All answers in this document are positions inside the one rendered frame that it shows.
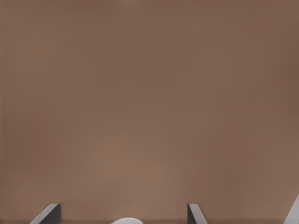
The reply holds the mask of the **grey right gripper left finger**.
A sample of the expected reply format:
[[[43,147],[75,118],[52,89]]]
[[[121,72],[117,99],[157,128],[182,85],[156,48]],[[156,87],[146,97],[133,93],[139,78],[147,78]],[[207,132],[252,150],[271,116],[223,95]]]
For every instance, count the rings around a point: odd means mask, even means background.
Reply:
[[[61,224],[61,204],[49,204],[29,224]]]

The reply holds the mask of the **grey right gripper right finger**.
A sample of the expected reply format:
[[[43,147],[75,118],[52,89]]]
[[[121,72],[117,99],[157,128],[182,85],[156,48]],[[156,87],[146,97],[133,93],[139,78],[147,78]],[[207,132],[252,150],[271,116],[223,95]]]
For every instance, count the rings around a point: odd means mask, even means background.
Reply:
[[[196,203],[187,205],[187,224],[207,224],[207,221]]]

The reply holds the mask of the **white cup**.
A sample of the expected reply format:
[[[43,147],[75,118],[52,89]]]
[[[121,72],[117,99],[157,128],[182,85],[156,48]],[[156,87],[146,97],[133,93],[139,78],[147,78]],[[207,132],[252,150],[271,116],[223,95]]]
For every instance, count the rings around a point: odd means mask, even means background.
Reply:
[[[141,220],[134,217],[124,217],[115,220],[111,224],[144,224]]]

